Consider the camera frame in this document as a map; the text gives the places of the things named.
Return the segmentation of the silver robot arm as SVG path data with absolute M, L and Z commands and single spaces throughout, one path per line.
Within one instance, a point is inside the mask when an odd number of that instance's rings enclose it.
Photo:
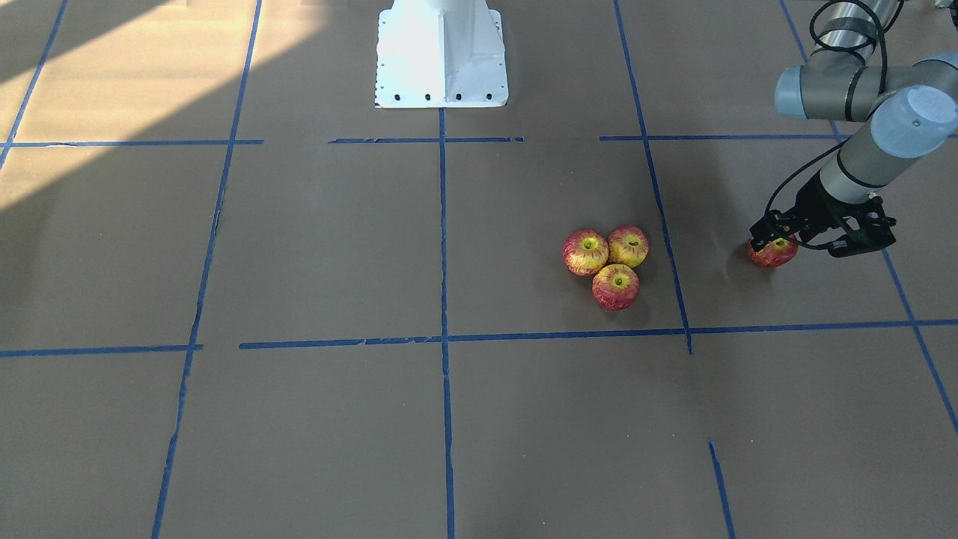
M 880 191 L 956 130 L 956 54 L 890 66 L 886 37 L 901 1 L 828 1 L 810 21 L 814 51 L 781 74 L 775 105 L 801 119 L 858 123 L 858 132 L 805 168 L 794 204 L 767 204 L 751 226 L 751 252 L 824 250 L 835 258 L 895 243 Z

